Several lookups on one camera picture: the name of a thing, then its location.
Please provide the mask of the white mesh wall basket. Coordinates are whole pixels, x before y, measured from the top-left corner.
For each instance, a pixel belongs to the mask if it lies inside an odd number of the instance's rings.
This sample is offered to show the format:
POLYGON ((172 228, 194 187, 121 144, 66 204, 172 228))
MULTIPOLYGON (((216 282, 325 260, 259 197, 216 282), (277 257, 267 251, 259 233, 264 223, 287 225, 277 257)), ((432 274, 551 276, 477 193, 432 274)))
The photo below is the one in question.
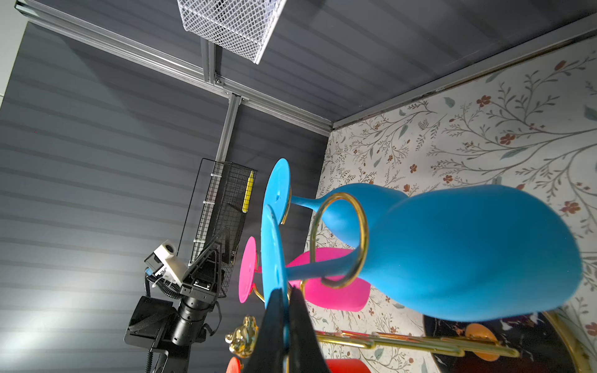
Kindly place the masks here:
POLYGON ((258 65, 285 0, 178 0, 183 28, 258 65))

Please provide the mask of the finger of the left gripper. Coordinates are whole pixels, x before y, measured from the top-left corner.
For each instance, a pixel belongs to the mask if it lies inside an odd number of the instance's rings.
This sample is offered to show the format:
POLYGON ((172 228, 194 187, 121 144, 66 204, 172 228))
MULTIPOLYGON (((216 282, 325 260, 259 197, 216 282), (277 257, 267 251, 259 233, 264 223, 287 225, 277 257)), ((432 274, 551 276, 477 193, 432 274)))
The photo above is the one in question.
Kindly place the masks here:
POLYGON ((186 296, 225 298, 236 253, 228 228, 220 230, 191 264, 186 275, 186 296))

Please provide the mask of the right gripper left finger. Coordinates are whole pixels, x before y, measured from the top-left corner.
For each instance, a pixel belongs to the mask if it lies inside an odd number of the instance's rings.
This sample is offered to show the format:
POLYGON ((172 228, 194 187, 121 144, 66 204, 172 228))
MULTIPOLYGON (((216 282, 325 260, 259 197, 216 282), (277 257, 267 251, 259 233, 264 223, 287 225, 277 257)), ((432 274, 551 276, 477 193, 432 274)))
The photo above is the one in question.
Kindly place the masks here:
POLYGON ((287 326, 286 293, 275 289, 270 294, 253 354, 245 365, 247 373, 285 372, 287 326))

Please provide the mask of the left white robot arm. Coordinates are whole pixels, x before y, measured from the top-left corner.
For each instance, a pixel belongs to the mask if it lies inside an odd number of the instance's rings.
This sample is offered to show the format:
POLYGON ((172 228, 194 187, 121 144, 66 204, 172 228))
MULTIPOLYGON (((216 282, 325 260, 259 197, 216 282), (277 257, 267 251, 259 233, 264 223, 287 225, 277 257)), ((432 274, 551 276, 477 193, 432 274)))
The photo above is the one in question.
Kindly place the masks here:
POLYGON ((144 295, 126 329, 124 342, 158 354, 147 372, 187 372, 191 347, 218 330, 206 323, 210 312, 222 319, 219 300, 225 298, 236 258, 230 230, 217 232, 197 259, 185 264, 177 248, 164 242, 145 259, 146 290, 158 288, 167 300, 144 295))

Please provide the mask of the blue wine glass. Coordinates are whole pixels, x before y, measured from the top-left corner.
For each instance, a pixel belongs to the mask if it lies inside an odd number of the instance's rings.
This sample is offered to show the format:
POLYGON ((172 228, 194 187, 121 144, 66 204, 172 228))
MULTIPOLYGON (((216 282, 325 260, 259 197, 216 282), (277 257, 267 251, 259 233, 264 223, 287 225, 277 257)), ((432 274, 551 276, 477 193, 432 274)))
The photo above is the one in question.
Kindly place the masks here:
POLYGON ((418 194, 368 228, 362 277, 433 318, 497 320, 562 306, 582 262, 567 224, 527 192, 502 185, 418 194))
MULTIPOLYGON (((264 205, 272 207, 276 222, 280 224, 287 215, 290 204, 318 211, 323 202, 336 193, 349 194, 362 205, 369 228, 372 228, 393 205, 408 198, 407 194, 402 191, 368 183, 340 186, 316 199, 293 196, 289 162, 286 159, 280 159, 275 164, 267 182, 264 205)), ((323 222, 344 244, 354 248, 359 246, 359 219, 354 207, 349 202, 340 200, 329 206, 323 213, 323 222)))

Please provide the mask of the red wine glass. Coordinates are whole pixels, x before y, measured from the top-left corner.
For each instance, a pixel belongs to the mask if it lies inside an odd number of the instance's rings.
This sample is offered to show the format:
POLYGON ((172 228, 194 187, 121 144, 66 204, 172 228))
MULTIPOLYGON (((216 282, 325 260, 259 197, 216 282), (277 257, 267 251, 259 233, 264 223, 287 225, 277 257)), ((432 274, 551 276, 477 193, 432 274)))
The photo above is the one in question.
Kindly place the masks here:
MULTIPOLYGON (((326 364, 332 373, 370 373, 365 363, 358 359, 329 359, 326 364)), ((243 362, 232 357, 226 369, 226 373, 241 373, 243 362)))

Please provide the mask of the floral table mat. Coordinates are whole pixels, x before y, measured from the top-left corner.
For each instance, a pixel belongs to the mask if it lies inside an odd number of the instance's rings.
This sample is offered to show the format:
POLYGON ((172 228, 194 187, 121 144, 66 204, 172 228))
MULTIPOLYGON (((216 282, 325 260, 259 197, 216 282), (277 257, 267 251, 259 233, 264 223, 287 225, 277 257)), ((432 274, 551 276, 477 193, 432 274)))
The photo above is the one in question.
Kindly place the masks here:
POLYGON ((410 196, 496 183, 550 205, 583 262, 582 283, 558 316, 595 365, 595 39, 335 130, 317 193, 348 183, 410 196))

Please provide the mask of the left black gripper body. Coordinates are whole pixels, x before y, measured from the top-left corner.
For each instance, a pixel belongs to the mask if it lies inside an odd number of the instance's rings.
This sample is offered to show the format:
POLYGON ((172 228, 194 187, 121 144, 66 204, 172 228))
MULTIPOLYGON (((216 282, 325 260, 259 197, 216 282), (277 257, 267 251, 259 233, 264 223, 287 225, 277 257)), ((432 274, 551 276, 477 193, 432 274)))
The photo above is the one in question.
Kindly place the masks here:
POLYGON ((220 293, 223 270, 219 262, 207 260, 194 264, 183 280, 180 293, 184 297, 214 304, 220 293))

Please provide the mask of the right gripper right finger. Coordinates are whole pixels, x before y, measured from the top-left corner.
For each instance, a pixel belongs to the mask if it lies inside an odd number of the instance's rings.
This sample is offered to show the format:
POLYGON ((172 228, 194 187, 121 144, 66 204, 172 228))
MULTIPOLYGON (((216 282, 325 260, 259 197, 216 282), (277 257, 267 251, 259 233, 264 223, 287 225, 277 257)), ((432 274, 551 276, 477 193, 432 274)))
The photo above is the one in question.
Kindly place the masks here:
POLYGON ((330 373, 306 301, 298 288, 293 288, 289 301, 289 372, 330 373))

